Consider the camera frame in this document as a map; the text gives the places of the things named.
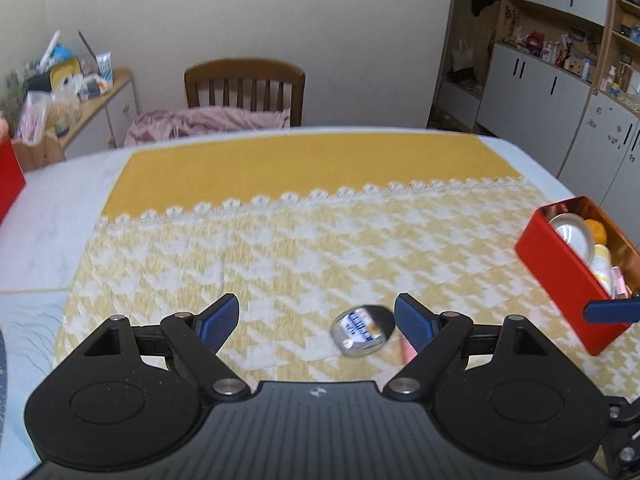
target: table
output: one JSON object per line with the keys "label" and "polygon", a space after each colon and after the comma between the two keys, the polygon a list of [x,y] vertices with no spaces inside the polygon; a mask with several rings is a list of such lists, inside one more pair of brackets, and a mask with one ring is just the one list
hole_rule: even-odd
{"label": "table", "polygon": [[[424,130],[302,128],[291,132],[237,134],[234,138],[356,130],[430,134]],[[37,463],[22,424],[24,402],[50,371],[47,353],[62,320],[84,247],[127,161],[139,150],[217,140],[220,138],[177,140],[148,148],[103,152],[26,175],[27,187],[0,226],[0,323],[6,327],[9,354],[8,417],[0,446],[0,469],[6,471],[7,478],[19,478]],[[572,196],[551,174],[509,142],[491,137],[481,140],[534,183],[548,202]],[[33,319],[30,330],[21,331],[25,306],[31,309]],[[15,368],[20,368],[21,374],[12,379],[11,370]]]}

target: white container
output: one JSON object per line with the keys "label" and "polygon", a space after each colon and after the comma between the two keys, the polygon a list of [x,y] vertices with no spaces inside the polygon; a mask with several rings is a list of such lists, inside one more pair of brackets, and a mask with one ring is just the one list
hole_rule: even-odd
{"label": "white container", "polygon": [[584,67],[582,69],[582,75],[580,76],[580,78],[583,81],[587,81],[587,78],[589,77],[589,69],[591,68],[591,63],[589,63],[589,61],[585,61],[584,62]]}
{"label": "white container", "polygon": [[600,285],[613,298],[613,278],[611,275],[611,253],[606,246],[596,244],[593,248],[593,259],[589,265],[591,273]]}

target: houndstooth pattern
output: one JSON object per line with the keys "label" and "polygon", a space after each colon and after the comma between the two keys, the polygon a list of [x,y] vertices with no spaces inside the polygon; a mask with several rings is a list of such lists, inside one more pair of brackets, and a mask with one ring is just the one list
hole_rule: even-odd
{"label": "houndstooth pattern", "polygon": [[476,323],[523,314],[605,393],[637,396],[638,329],[591,357],[514,253],[545,203],[536,187],[398,186],[292,195],[276,206],[257,197],[247,206],[204,204],[103,224],[76,275],[56,358],[116,312],[132,324],[157,324],[233,292],[240,323],[219,355],[252,387],[260,380],[382,385],[402,365],[397,333],[381,351],[353,359],[340,354],[329,326],[351,306],[392,306],[408,292],[435,312],[455,310]]}

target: white lace trim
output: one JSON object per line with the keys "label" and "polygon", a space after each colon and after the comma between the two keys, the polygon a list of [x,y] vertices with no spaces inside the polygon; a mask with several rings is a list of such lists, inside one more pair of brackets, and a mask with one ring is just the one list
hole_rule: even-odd
{"label": "white lace trim", "polygon": [[320,202],[327,200],[336,200],[344,198],[356,198],[356,197],[384,197],[402,194],[414,194],[422,192],[444,192],[452,190],[466,190],[466,189],[482,189],[482,188],[521,188],[532,186],[529,180],[525,178],[481,178],[473,179],[468,178],[464,182],[457,179],[452,179],[449,182],[443,182],[442,180],[432,180],[428,184],[419,180],[412,180],[410,186],[405,186],[400,182],[390,182],[386,189],[381,189],[373,184],[367,184],[362,188],[361,192],[350,187],[341,187],[335,195],[330,195],[323,189],[313,190],[308,197],[300,198],[296,193],[286,192],[283,193],[279,200],[271,200],[268,196],[258,195],[252,198],[250,203],[241,203],[236,198],[229,198],[222,203],[220,207],[213,207],[210,203],[201,202],[197,204],[193,210],[184,210],[180,206],[172,206],[168,208],[163,214],[159,214],[157,211],[151,209],[143,212],[139,218],[132,219],[130,215],[123,214],[115,218],[114,220],[103,216],[98,221],[98,228],[104,229],[107,227],[122,227],[131,224],[145,224],[148,222],[165,221],[171,219],[189,219],[206,216],[212,213],[220,212],[239,212],[242,210],[267,208],[274,206],[292,205],[305,202]]}

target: red tin box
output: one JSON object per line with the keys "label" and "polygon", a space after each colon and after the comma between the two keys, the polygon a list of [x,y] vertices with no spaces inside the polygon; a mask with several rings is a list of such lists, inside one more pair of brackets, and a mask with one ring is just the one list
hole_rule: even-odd
{"label": "red tin box", "polygon": [[620,267],[631,290],[638,290],[640,286],[640,254],[595,202],[585,196],[536,209],[516,243],[517,255],[560,309],[584,347],[591,355],[598,355],[629,325],[591,324],[584,320],[583,311],[589,301],[610,297],[584,262],[548,224],[562,212],[602,222],[612,264]]}
{"label": "red tin box", "polygon": [[24,187],[24,177],[9,140],[0,143],[0,222]]}

